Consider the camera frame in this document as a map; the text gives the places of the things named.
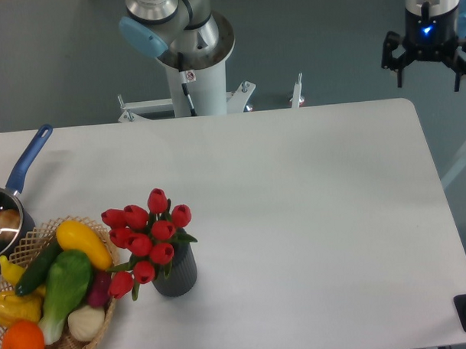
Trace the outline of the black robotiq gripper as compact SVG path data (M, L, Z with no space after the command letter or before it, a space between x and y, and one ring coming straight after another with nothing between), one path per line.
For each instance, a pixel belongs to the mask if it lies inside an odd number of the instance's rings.
M410 61L442 61L455 73L454 91L458 92L461 79L466 76L466 37L456 34L458 10L452 10L422 20L418 15L405 12L406 33L404 38L394 31L388 31L384 38L381 67L396 74L396 84L403 86L403 71ZM399 55L398 49L404 48Z

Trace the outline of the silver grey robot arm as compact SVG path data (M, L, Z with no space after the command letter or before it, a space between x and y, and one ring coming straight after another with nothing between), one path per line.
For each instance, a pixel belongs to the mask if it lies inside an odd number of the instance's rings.
M460 80L466 75L466 38L457 32L460 0L406 0L406 33L388 32L381 67L402 72L414 61L442 62ZM165 68L176 111L204 106L226 112L226 59L234 48L231 24L211 0L125 0L123 38Z

